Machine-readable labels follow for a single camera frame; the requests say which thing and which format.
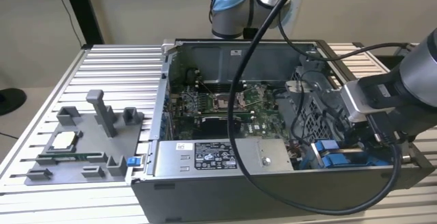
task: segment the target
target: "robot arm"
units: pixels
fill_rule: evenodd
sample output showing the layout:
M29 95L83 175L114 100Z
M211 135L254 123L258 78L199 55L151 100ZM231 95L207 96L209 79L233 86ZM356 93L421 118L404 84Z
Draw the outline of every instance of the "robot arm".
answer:
M346 83L341 96L354 123L388 113L394 131L414 140L437 125L437 29L386 74Z
M234 39L242 35L243 28L258 28L278 0L214 0L213 5L213 34L218 38ZM286 17L291 8L289 2L281 13Z

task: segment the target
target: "barcode sticker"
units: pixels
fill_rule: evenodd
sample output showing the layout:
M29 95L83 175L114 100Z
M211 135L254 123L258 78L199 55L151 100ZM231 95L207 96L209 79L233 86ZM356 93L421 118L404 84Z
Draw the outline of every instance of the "barcode sticker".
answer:
M193 151L193 143L176 143L178 151Z

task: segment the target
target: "power supply label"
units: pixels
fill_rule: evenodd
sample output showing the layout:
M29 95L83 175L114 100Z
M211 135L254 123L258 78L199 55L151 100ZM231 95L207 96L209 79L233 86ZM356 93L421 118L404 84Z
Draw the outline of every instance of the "power supply label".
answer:
M237 169L235 154L230 142L195 143L195 169Z

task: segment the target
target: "white wall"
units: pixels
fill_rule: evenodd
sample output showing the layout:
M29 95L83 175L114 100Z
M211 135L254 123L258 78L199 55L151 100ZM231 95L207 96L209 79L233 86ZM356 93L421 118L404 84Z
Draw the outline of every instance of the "white wall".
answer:
M107 43L210 37L209 0L91 0ZM302 0L291 37L420 41L437 0ZM279 38L277 29L266 37ZM0 88L55 85L79 51L60 0L0 0Z
M55 85L78 52L60 0L0 0L0 88Z
M418 42L436 27L437 0L302 0L293 37Z

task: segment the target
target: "motherboard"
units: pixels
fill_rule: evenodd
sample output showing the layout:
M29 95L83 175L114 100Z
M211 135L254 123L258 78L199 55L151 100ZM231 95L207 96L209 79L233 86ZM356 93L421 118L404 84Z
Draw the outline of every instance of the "motherboard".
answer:
M171 94L176 140L227 138L229 88L201 81ZM278 111L275 89L265 83L243 84L234 103L234 128L238 138L289 139Z

